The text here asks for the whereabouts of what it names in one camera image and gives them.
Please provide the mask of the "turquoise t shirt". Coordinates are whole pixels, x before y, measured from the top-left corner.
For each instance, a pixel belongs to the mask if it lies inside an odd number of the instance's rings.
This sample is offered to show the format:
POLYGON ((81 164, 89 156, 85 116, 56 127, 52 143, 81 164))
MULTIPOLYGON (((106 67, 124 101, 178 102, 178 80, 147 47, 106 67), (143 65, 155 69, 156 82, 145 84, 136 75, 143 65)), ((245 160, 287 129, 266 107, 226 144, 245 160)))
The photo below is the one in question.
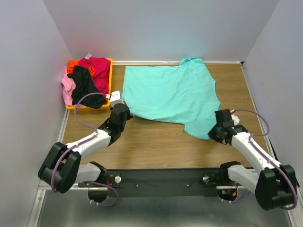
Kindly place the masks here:
POLYGON ((215 84, 203 61, 191 58, 178 66, 127 66, 122 95, 133 116, 182 124, 188 135, 209 140, 221 104, 215 84))

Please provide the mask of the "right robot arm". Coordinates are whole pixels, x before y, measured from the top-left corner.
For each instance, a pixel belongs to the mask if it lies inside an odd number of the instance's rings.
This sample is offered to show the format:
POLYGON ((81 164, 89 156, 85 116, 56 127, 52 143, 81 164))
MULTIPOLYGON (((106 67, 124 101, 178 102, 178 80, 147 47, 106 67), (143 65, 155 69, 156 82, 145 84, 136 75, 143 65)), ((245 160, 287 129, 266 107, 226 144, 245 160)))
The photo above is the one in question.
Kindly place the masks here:
POLYGON ((223 163, 218 181, 223 185, 237 182, 255 195, 264 210, 292 210, 298 203, 295 170, 272 158, 258 143, 254 134, 238 124, 236 110, 216 111, 216 124, 209 131, 210 139, 236 148, 254 168, 246 169, 239 162, 223 163))

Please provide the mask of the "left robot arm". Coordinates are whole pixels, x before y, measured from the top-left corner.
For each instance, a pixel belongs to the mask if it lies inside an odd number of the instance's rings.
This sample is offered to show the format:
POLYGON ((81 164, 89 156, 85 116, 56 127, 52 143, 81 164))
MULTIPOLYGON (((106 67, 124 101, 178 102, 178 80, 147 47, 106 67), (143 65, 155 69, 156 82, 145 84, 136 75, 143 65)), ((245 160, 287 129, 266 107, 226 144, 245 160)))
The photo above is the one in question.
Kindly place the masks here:
POLYGON ((101 186, 105 181, 102 167, 92 163, 81 165, 81 160, 116 142, 131 118, 126 104, 115 104, 110 117, 91 135, 69 144, 53 144, 38 171, 38 178, 60 193, 67 192, 75 183, 89 181, 95 187, 101 186))

